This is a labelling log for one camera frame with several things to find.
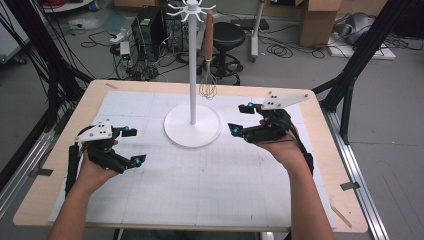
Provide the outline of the black round stool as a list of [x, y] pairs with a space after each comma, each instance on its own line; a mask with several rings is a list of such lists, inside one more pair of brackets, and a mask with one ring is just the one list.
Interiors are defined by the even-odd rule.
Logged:
[[[240, 85], [239, 72], [243, 70], [241, 62], [228, 51], [241, 46], [246, 38], [246, 34], [240, 26], [228, 22], [218, 22], [213, 27], [213, 59], [211, 63], [212, 74], [222, 79], [234, 76], [235, 86]], [[197, 67], [196, 73], [200, 75], [205, 70], [205, 59]]]

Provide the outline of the white grid mat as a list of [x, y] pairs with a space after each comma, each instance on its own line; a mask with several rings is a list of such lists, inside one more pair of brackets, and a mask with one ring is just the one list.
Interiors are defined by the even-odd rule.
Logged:
[[168, 112], [188, 100], [185, 94], [111, 91], [94, 120], [137, 129], [115, 150], [145, 163], [112, 178], [91, 197], [87, 222], [140, 228], [284, 231], [291, 225], [286, 170], [267, 151], [236, 138], [231, 123], [254, 126], [258, 114], [242, 114], [246, 96], [208, 101], [224, 128], [212, 143], [183, 148], [164, 130]]

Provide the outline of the wooden handled wire whisk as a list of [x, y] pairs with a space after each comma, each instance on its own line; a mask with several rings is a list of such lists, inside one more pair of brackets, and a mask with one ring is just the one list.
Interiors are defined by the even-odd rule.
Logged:
[[199, 86], [199, 94], [211, 100], [217, 94], [216, 78], [211, 72], [211, 63], [213, 59], [213, 11], [209, 10], [206, 16], [206, 30], [204, 40], [205, 50], [205, 76]]

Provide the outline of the thin wooden stick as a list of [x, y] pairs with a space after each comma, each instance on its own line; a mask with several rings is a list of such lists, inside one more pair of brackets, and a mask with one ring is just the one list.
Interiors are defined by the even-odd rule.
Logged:
[[351, 222], [333, 205], [331, 205], [331, 209], [332, 211], [343, 221], [343, 223], [348, 227], [348, 228], [352, 228], [353, 225], [351, 224]]

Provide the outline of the cardboard box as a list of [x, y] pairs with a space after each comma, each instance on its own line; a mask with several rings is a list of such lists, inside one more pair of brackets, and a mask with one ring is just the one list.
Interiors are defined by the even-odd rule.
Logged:
[[327, 45], [342, 0], [295, 0], [301, 9], [299, 45], [324, 47]]

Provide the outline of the black computer tower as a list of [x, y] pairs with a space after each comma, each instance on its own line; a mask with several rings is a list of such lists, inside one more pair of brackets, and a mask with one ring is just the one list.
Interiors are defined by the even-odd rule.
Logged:
[[159, 47], [166, 39], [162, 9], [159, 6], [143, 6], [131, 24], [139, 56], [157, 61]]

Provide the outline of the white metal stand leg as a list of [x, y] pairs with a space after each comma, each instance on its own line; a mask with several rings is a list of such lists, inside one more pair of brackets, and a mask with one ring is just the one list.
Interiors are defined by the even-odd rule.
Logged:
[[265, 6], [265, 0], [258, 0], [258, 7], [254, 16], [254, 26], [251, 31], [251, 44], [250, 44], [250, 60], [255, 62], [259, 56], [259, 30], [260, 22]]

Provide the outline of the white adapter box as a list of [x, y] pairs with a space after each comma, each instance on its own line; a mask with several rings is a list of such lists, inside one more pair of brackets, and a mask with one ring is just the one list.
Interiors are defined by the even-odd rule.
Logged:
[[123, 60], [130, 60], [130, 44], [128, 41], [122, 41], [119, 44], [120, 56]]

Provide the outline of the person's right hand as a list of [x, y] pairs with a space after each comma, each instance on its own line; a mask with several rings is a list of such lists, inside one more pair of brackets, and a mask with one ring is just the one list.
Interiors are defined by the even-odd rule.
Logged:
[[289, 136], [284, 136], [277, 141], [261, 142], [258, 147], [268, 151], [289, 173], [308, 170], [298, 143]]

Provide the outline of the white hook stand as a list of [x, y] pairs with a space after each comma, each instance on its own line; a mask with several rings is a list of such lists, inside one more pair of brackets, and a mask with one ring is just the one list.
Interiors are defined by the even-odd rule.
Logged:
[[219, 114], [210, 106], [197, 103], [197, 23], [202, 22], [202, 0], [182, 0], [183, 5], [176, 7], [173, 16], [181, 15], [182, 22], [189, 26], [189, 103], [175, 106], [166, 115], [164, 130], [168, 138], [184, 148], [200, 148], [211, 144], [221, 133], [222, 124]]

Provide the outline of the black metal frame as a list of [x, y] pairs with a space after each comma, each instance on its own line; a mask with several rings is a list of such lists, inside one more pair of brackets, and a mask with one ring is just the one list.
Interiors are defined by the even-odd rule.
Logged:
[[65, 103], [76, 104], [84, 93], [81, 82], [88, 84], [94, 80], [65, 60], [52, 34], [48, 32], [47, 26], [53, 31], [55, 28], [40, 2], [41, 0], [0, 0], [0, 9], [4, 6], [9, 9], [8, 13], [0, 13], [0, 25], [32, 62], [47, 96], [48, 105], [5, 168], [0, 171], [0, 192], [11, 183], [12, 177], [17, 174], [38, 137], [53, 128], [58, 119], [59, 108]]
[[319, 101], [321, 108], [326, 112], [335, 113], [339, 103], [343, 102], [339, 134], [347, 145], [349, 145], [350, 111], [356, 80], [413, 1], [387, 0], [344, 69], [335, 78], [312, 89], [315, 94], [328, 90], [326, 97]]

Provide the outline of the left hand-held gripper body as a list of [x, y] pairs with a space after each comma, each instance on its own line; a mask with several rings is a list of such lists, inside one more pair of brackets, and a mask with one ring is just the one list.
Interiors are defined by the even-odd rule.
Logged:
[[127, 130], [127, 127], [115, 128], [109, 121], [104, 121], [81, 130], [75, 141], [83, 144], [92, 162], [104, 169], [122, 174], [129, 160], [117, 154], [113, 146], [116, 138], [124, 130]]

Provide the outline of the white power strip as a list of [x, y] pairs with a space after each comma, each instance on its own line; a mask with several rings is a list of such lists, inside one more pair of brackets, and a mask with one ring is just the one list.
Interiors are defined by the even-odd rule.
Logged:
[[121, 29], [120, 32], [116, 35], [114, 35], [109, 42], [111, 44], [117, 44], [121, 41], [124, 41], [130, 34], [132, 33], [131, 29]]

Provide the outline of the aluminium rail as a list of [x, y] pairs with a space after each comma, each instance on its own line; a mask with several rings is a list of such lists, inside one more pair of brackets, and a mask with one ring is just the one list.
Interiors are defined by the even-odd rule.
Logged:
[[22, 162], [0, 191], [0, 219], [5, 216], [27, 180], [42, 168], [42, 161], [50, 154], [54, 140], [54, 133], [42, 133], [30, 145]]
[[323, 111], [323, 116], [338, 149], [341, 161], [345, 167], [349, 182], [358, 182], [360, 187], [353, 190], [362, 213], [366, 219], [368, 230], [374, 240], [390, 240], [379, 212], [374, 204], [366, 181], [357, 163], [353, 149], [349, 143], [345, 143], [340, 134], [341, 122], [336, 113]]

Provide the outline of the person's left hand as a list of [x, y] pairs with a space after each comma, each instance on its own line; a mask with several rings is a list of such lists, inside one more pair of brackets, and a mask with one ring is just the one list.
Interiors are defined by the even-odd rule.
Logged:
[[117, 173], [110, 169], [104, 169], [98, 164], [92, 162], [88, 152], [83, 152], [83, 162], [74, 183], [72, 190], [80, 194], [93, 194], [108, 180], [117, 176]]

